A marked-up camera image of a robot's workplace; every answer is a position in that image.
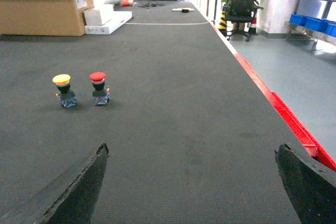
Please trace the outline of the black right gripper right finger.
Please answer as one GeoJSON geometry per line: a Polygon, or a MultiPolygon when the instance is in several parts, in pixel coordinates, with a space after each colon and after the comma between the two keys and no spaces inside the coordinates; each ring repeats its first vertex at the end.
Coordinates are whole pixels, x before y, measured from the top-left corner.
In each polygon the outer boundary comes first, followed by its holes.
{"type": "Polygon", "coordinates": [[[275,160],[301,223],[335,223],[335,171],[288,144],[279,146],[275,160]]]}

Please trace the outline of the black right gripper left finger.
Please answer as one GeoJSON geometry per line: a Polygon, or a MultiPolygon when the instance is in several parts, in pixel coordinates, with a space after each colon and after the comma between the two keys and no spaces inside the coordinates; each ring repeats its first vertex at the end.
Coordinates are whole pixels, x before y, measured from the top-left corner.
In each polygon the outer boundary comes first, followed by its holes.
{"type": "Polygon", "coordinates": [[[1,223],[91,223],[106,171],[106,143],[1,217],[1,223]]]}

